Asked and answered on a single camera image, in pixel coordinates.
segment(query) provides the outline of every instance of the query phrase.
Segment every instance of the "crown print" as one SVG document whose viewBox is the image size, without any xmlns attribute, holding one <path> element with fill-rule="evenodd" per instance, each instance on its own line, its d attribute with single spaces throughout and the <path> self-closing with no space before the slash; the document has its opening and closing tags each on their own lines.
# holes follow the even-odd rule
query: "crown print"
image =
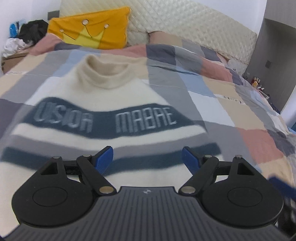
<svg viewBox="0 0 296 241">
<path fill-rule="evenodd" d="M 105 30 L 109 27 L 109 25 L 105 24 L 104 29 L 97 36 L 91 36 L 86 28 L 86 25 L 88 23 L 89 21 L 87 19 L 84 19 L 82 21 L 82 24 L 84 25 L 84 27 L 76 39 L 71 38 L 70 36 L 64 33 L 63 29 L 60 29 L 60 32 L 63 35 L 64 42 L 67 44 L 88 46 L 95 49 L 99 48 L 101 40 L 104 36 Z"/>
</svg>

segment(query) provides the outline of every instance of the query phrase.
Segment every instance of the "blue object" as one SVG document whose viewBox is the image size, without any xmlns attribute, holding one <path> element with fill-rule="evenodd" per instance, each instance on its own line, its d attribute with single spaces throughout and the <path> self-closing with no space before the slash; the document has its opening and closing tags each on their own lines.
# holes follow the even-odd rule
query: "blue object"
<svg viewBox="0 0 296 241">
<path fill-rule="evenodd" d="M 100 174 L 103 174 L 112 161 L 113 161 L 113 148 L 108 147 L 107 150 L 105 150 L 101 155 L 99 155 L 96 158 L 94 167 L 96 170 L 98 170 Z"/>
<path fill-rule="evenodd" d="M 184 147 L 182 150 L 182 161 L 192 175 L 194 175 L 200 169 L 198 158 L 193 155 L 186 147 Z"/>
<path fill-rule="evenodd" d="M 12 23 L 9 27 L 9 33 L 11 38 L 15 38 L 17 36 L 17 26 L 15 23 Z"/>
<path fill-rule="evenodd" d="M 279 180 L 276 177 L 272 177 L 268 180 L 274 187 L 276 187 L 284 197 L 288 197 L 296 201 L 296 189 L 292 188 L 288 184 Z"/>
</svg>

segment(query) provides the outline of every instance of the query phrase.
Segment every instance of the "headboard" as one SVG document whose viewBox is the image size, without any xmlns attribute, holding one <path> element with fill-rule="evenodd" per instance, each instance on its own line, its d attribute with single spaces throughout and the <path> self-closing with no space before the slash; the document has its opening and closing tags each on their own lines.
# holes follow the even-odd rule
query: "headboard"
<svg viewBox="0 0 296 241">
<path fill-rule="evenodd" d="M 128 44 L 148 43 L 149 32 L 164 31 L 248 64 L 257 34 L 232 18 L 191 0 L 62 0 L 60 16 L 129 6 Z"/>
</svg>

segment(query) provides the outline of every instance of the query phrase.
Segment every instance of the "crumpled white fabric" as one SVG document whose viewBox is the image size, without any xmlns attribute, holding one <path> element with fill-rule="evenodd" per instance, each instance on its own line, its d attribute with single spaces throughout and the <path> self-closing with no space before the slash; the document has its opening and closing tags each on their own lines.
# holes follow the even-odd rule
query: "crumpled white fabric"
<svg viewBox="0 0 296 241">
<path fill-rule="evenodd" d="M 7 58 L 19 51 L 22 51 L 22 50 L 29 48 L 31 46 L 32 46 L 31 42 L 26 44 L 22 39 L 9 38 L 9 39 L 7 39 L 6 44 L 3 47 L 2 56 L 4 58 Z"/>
</svg>

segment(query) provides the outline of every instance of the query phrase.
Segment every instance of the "bedside table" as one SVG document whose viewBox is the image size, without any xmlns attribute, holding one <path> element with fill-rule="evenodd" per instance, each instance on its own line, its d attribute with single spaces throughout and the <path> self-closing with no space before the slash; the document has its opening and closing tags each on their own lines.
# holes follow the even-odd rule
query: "bedside table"
<svg viewBox="0 0 296 241">
<path fill-rule="evenodd" d="M 23 60 L 24 57 L 27 56 L 32 47 L 22 50 L 18 53 L 15 53 L 7 58 L 3 58 L 1 60 L 1 67 L 4 74 L 10 71 L 14 66 L 16 66 L 19 62 Z"/>
</svg>

